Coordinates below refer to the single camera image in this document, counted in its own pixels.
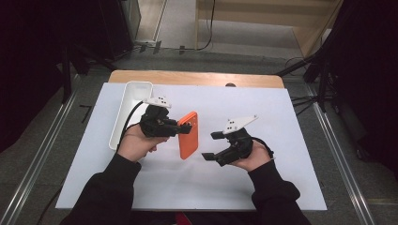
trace wire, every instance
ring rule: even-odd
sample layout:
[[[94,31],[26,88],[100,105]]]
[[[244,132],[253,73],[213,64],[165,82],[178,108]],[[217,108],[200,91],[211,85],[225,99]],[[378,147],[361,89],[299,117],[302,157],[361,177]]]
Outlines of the wire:
[[[296,113],[296,116],[299,116],[300,114],[302,114],[304,111],[306,111],[308,108],[310,108],[312,105],[314,104],[314,102],[311,102],[310,104],[308,104],[304,109],[302,109],[300,112]]]
[[[306,62],[306,61],[304,60],[303,57],[293,57],[293,58],[288,59],[288,60],[286,61],[286,63],[284,63],[284,68],[287,69],[287,64],[288,64],[290,61],[292,61],[293,59],[299,59],[299,58],[302,59],[302,60],[301,60],[302,62],[308,64],[308,62]],[[293,74],[293,73],[291,73],[291,72],[289,72],[289,74],[292,75],[292,76],[297,76],[297,75],[298,75],[298,74]]]
[[[314,98],[314,96],[307,96],[307,97],[290,97],[292,101],[297,101],[297,100],[302,100],[302,99],[311,99]]]
[[[173,51],[183,51],[183,52],[197,52],[197,51],[202,51],[205,48],[207,48],[207,46],[210,44],[212,38],[213,38],[213,21],[214,21],[214,8],[216,6],[216,0],[213,0],[213,7],[211,10],[211,19],[210,19],[210,28],[208,29],[208,24],[207,24],[207,30],[209,30],[210,32],[210,37],[208,39],[208,42],[206,44],[205,47],[200,48],[200,49],[176,49],[176,48],[161,48],[162,50],[173,50]],[[147,46],[148,49],[155,49],[157,47],[152,47],[152,46]]]
[[[50,201],[47,203],[46,207],[44,207],[44,210],[43,210],[43,212],[41,213],[40,218],[38,219],[37,225],[41,224],[41,221],[43,220],[44,215],[46,215],[47,210],[50,208],[50,205],[53,203],[53,201],[55,200],[56,196],[58,196],[59,193],[61,193],[62,187],[63,187],[63,186],[61,186],[61,187],[55,192],[55,194],[53,195],[53,197],[52,197],[52,198],[50,199]]]
[[[125,124],[124,124],[124,126],[123,126],[123,129],[122,129],[121,135],[120,135],[119,144],[117,145],[116,152],[117,152],[117,150],[119,150],[119,146],[120,146],[120,144],[122,143],[123,137],[124,137],[124,135],[125,135],[125,133],[126,133],[127,125],[129,124],[129,121],[130,121],[132,115],[133,115],[134,112],[138,109],[138,107],[140,107],[140,105],[142,105],[143,103],[144,103],[143,101],[138,102],[138,104],[136,104],[136,105],[134,106],[134,108],[132,108],[132,110],[131,110],[129,116],[127,117],[126,122],[125,122]]]
[[[303,104],[308,103],[308,102],[311,102],[311,101],[314,102],[313,99],[308,99],[308,100],[306,100],[306,101],[301,101],[301,102],[299,102],[299,103],[293,104],[293,107],[297,107],[297,106],[303,105]]]

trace wooden table edge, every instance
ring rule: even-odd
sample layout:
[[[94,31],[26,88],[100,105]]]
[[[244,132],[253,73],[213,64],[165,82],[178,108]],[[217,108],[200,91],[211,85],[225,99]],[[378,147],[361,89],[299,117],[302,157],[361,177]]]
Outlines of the wooden table edge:
[[[282,78],[277,75],[234,74],[215,72],[164,71],[164,70],[115,70],[108,83],[131,81],[173,85],[226,86],[284,88]]]

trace white table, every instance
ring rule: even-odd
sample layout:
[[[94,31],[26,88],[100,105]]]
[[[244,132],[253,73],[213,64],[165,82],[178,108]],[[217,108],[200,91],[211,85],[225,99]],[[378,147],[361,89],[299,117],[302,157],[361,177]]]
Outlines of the white table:
[[[105,83],[70,167],[56,208],[72,208],[85,183],[102,172],[113,154],[108,146],[124,83]],[[275,152],[277,168],[301,193],[302,210],[326,210],[306,144],[287,90],[188,85],[154,85],[155,96],[167,96],[169,116],[179,119],[190,111],[199,117],[199,148],[186,160],[179,158],[177,137],[158,146],[141,160],[133,209],[143,210],[253,210],[253,184],[247,173],[233,166],[204,161],[201,153],[218,153],[229,146],[214,141],[213,131],[228,118],[257,114],[246,129]]]

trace table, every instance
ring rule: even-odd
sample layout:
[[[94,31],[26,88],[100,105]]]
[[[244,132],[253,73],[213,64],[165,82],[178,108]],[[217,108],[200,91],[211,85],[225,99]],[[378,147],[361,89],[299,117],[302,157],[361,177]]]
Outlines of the table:
[[[198,102],[195,110],[199,114],[200,121],[200,146],[187,160],[179,158],[176,147],[177,138],[159,145],[156,154],[148,154],[142,159],[143,169],[134,184],[136,196],[133,209],[254,210],[251,202],[253,185],[246,172],[233,166],[220,167],[216,162],[204,161],[200,154],[204,151],[220,152],[229,146],[226,141],[211,140],[209,135],[211,131],[223,129],[227,115],[222,113],[222,110],[228,111],[228,114],[234,114],[250,112],[253,108],[259,112],[260,117],[256,120],[259,122],[251,123],[247,127],[248,132],[253,136],[260,135],[269,138],[266,142],[271,148],[274,147],[272,150],[276,152],[276,158],[280,158],[277,159],[278,170],[287,180],[293,181],[301,192],[302,197],[298,199],[298,205],[303,210],[326,210],[308,150],[287,91],[282,88],[281,78],[266,75],[173,71],[115,71],[111,75],[110,82],[103,85],[99,94],[96,107],[58,199],[57,208],[71,208],[85,182],[92,174],[101,172],[115,153],[108,147],[107,142],[117,117],[117,107],[120,105],[124,83],[131,80],[167,83],[168,85],[155,84],[154,92],[164,93],[172,99],[173,107],[169,116],[180,118],[188,113],[192,105],[186,103],[192,100]],[[229,82],[237,86],[247,83],[253,87],[215,86]],[[258,88],[258,86],[276,88]],[[264,100],[273,107],[266,108],[261,104],[251,104],[251,107],[222,104],[229,98],[240,102],[242,99],[251,102],[252,97],[255,96],[262,96],[262,99],[258,101]],[[220,99],[221,103],[211,100],[203,101],[203,99],[212,98]],[[288,135],[289,140],[276,138],[281,134]]]
[[[331,28],[343,0],[216,0],[214,20],[293,26],[304,57]],[[195,48],[199,20],[210,20],[212,0],[196,0]]]

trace hand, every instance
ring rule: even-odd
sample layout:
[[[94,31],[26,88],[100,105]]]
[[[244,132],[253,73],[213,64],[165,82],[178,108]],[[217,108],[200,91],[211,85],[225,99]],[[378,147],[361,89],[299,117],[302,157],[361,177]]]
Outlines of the hand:
[[[126,130],[117,153],[123,158],[136,162],[148,152],[156,151],[156,145],[167,142],[168,139],[168,137],[147,138],[141,126],[134,125]]]
[[[231,165],[250,172],[269,161],[271,161],[271,158],[269,157],[266,147],[257,141],[253,141],[253,148],[250,155],[247,158],[241,158],[232,162]]]

